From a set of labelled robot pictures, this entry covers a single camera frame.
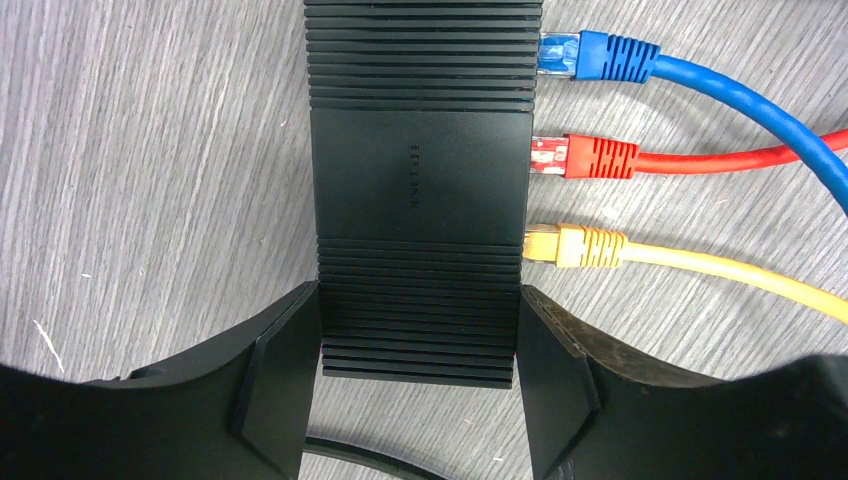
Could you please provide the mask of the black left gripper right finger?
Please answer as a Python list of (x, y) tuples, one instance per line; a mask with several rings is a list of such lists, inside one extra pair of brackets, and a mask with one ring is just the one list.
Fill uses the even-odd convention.
[(537, 479), (843, 479), (847, 360), (720, 380), (521, 290), (517, 365)]

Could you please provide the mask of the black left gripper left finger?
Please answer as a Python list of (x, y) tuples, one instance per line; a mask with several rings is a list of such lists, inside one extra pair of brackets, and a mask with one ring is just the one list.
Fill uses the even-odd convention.
[(125, 379), (1, 370), (5, 479), (294, 479), (321, 344), (315, 283)]

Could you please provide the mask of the small black TP-Link switch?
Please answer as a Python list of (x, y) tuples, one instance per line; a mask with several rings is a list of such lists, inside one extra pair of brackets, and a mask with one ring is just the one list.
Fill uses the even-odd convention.
[(304, 5), (323, 372), (513, 378), (542, 5)]

